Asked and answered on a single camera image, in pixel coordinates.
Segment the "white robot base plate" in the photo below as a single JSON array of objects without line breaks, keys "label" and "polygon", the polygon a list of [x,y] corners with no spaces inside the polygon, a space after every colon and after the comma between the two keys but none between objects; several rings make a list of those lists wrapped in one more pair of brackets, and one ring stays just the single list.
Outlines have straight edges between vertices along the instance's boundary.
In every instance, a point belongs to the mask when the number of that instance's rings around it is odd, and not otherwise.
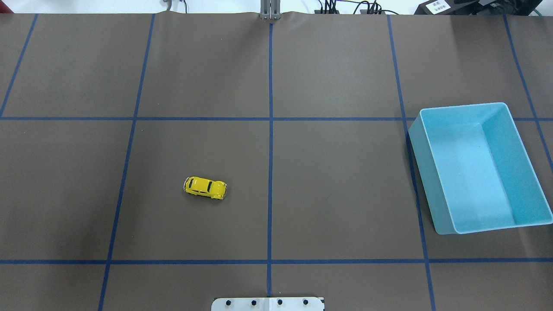
[{"label": "white robot base plate", "polygon": [[212,311],[324,311],[319,297],[243,297],[217,298]]}]

